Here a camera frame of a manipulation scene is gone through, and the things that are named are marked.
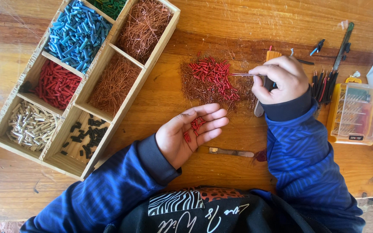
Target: finger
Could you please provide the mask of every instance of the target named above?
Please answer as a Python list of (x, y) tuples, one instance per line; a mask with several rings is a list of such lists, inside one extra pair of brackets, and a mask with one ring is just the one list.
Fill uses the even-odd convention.
[(271, 60), (266, 61), (263, 65), (276, 65), (278, 67), (283, 68), (287, 72), (298, 75), (300, 73), (300, 67), (299, 62), (294, 57), (288, 57), (288, 56), (281, 56), (278, 58), (273, 58)]
[(164, 124), (162, 127), (170, 134), (173, 135), (177, 133), (182, 127), (186, 124), (190, 124), (197, 118), (197, 112), (192, 111), (189, 114), (179, 114), (176, 117), (172, 118), (168, 123)]
[(263, 81), (260, 77), (254, 76), (253, 79), (254, 84), (251, 91), (261, 101), (261, 103), (268, 104), (272, 99), (272, 94), (263, 86)]
[(222, 131), (222, 129), (218, 128), (198, 135), (198, 137), (196, 138), (197, 146), (201, 146), (211, 139), (218, 137), (222, 133)]
[(204, 116), (206, 114), (213, 113), (220, 109), (220, 105), (217, 103), (212, 103), (212, 104), (204, 104), (196, 107), (192, 107), (190, 109), (185, 110), (183, 113), (184, 114), (189, 114), (190, 112), (197, 112), (198, 116)]
[(202, 116), (202, 119), (206, 122), (213, 121), (215, 119), (220, 119), (221, 117), (225, 117), (227, 115), (227, 110), (225, 109), (219, 109), (216, 112), (206, 114), (205, 116)]
[(273, 82), (286, 82), (289, 72), (274, 64), (257, 66), (248, 72), (252, 75), (267, 75)]
[(198, 134), (203, 134), (205, 132), (221, 128), (223, 126), (226, 126), (229, 122), (230, 122), (230, 119), (228, 119), (226, 117), (206, 122), (206, 123), (204, 123), (203, 125), (200, 126), (197, 133)]

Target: saw blade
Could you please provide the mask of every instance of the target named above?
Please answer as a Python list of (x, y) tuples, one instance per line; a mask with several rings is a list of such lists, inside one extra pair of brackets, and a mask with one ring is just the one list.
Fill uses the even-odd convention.
[(354, 26), (355, 26), (354, 23), (352, 23), (352, 22), (349, 23), (348, 30), (346, 31), (346, 34), (345, 34), (345, 39), (342, 42), (341, 49), (339, 50), (339, 54), (336, 57), (335, 64), (333, 65), (333, 70), (334, 71), (337, 70), (338, 67), (339, 67), (339, 63), (341, 62), (343, 53), (345, 52), (345, 45), (348, 43), (349, 38), (351, 37), (352, 30), (354, 29)]

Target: black cuff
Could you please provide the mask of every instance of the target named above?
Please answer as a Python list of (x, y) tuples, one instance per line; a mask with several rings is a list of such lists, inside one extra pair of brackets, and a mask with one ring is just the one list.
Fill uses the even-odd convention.
[(163, 156), (156, 144), (155, 134), (139, 141), (137, 151), (145, 170), (159, 185), (167, 186), (169, 182), (182, 174), (182, 168), (175, 170)]
[(289, 121), (306, 114), (312, 107), (311, 99), (309, 85), (308, 91), (299, 98), (279, 104), (262, 104), (262, 106), (270, 120)]

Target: hand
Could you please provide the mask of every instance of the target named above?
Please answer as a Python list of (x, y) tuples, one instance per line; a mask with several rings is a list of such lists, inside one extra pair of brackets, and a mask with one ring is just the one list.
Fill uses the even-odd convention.
[[(229, 122), (225, 115), (227, 111), (220, 109), (219, 104), (205, 104), (185, 110), (159, 128), (155, 136), (159, 150), (175, 169), (180, 168), (200, 145), (221, 134), (220, 128)], [(197, 131), (197, 137), (191, 129), (191, 122), (198, 117), (206, 123)], [(184, 140), (186, 131), (191, 142)]]
[[(300, 62), (293, 56), (273, 58), (248, 73), (255, 75), (251, 91), (263, 104), (278, 104), (296, 99), (306, 93), (309, 87), (308, 77)], [(269, 92), (263, 87), (263, 81), (258, 74), (265, 74), (276, 82), (277, 89)]]

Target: blue sleeve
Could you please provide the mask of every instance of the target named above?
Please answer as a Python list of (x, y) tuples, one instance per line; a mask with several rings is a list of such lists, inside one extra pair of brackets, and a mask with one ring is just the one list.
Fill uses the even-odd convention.
[(181, 174), (165, 159), (155, 135), (118, 151), (84, 182), (70, 185), (21, 232), (103, 232), (137, 203)]
[(318, 103), (308, 101), (306, 113), (290, 120), (272, 121), (266, 112), (267, 161), (278, 179), (277, 195), (332, 232), (362, 232), (365, 221), (357, 217), (362, 210), (333, 160), (326, 128), (313, 117)]

